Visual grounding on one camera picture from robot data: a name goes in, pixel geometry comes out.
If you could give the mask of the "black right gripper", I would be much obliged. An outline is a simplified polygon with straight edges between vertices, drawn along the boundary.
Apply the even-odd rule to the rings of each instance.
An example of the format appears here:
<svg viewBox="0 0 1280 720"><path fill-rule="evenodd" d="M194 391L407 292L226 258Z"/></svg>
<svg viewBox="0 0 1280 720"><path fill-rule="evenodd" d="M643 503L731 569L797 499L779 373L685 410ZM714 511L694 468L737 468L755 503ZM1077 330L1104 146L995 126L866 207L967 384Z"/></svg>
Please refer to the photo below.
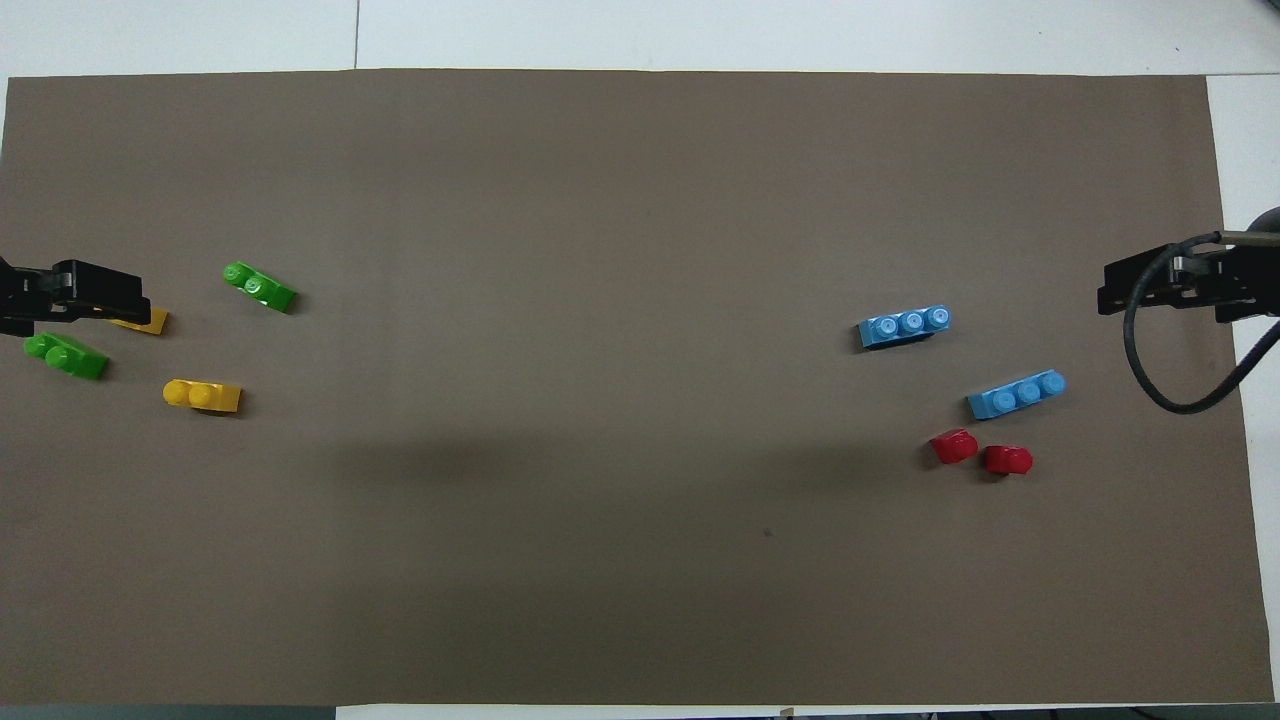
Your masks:
<svg viewBox="0 0 1280 720"><path fill-rule="evenodd" d="M1217 323L1233 323L1253 316L1279 316L1279 249L1235 246L1219 261L1226 287L1222 302L1201 293L1193 278L1217 270L1213 252L1199 252L1187 242L1166 243L1110 263L1103 269L1103 286L1097 290L1097 314L1124 313L1142 277L1149 274L1138 307L1212 307Z"/></svg>

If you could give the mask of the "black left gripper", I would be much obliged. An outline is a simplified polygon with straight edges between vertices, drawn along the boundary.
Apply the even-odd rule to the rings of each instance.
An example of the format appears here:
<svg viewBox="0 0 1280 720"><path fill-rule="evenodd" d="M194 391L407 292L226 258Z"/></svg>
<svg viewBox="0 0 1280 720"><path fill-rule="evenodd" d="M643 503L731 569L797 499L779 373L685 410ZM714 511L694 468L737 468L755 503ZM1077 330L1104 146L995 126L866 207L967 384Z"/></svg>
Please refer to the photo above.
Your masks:
<svg viewBox="0 0 1280 720"><path fill-rule="evenodd" d="M68 322L152 322L152 306L138 275L76 259L41 270L13 266L1 258L3 334L31 337L37 322L59 322L61 314Z"/></svg>

